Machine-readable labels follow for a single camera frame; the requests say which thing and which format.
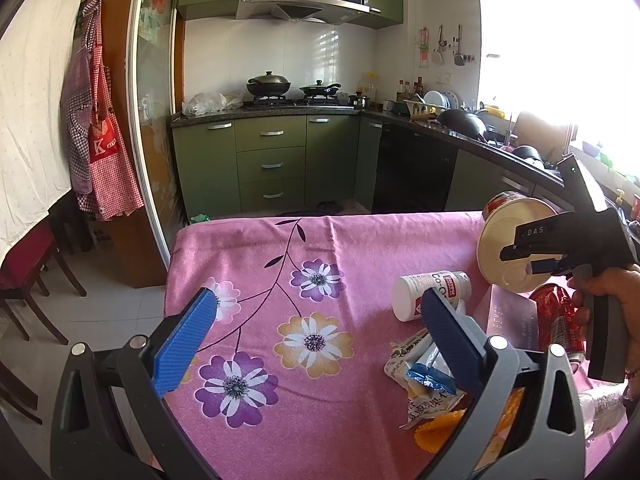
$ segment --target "window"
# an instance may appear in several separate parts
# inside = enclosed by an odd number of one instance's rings
[[[514,118],[529,110],[550,123],[577,124],[578,140],[602,143],[617,171],[640,176],[636,3],[480,1],[479,100]]]

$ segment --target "cutting board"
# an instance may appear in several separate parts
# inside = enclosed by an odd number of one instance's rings
[[[513,133],[518,136],[515,146],[533,146],[542,158],[550,162],[558,162],[569,145],[569,125],[549,124],[531,112],[520,112],[513,126]]]

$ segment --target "pink tablecloth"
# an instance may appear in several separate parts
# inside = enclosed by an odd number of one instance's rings
[[[474,212],[229,219],[181,231],[165,315],[206,280],[221,303],[166,401],[205,459],[225,480],[412,480],[431,455],[399,429],[407,397],[383,365],[389,343],[420,322],[394,317],[391,284],[464,270],[473,308],[488,288],[476,264],[481,229]],[[589,470],[612,440],[590,447]]]

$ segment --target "gas stove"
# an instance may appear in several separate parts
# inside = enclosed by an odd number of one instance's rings
[[[341,103],[336,96],[313,96],[302,99],[287,99],[284,95],[274,97],[254,97],[253,101],[245,102],[245,108],[340,108],[350,110],[353,106]]]

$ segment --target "purple flower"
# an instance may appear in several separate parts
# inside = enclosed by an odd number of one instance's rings
[[[300,287],[301,298],[322,301],[325,296],[336,299],[346,286],[340,278],[344,276],[336,264],[327,265],[321,259],[304,262],[302,270],[294,270],[291,285]]]
[[[260,408],[278,402],[278,378],[263,366],[262,359],[251,358],[246,352],[237,352],[231,361],[213,356],[210,365],[200,368],[206,382],[195,393],[202,403],[202,413],[212,418],[222,414],[230,428],[260,424]]]

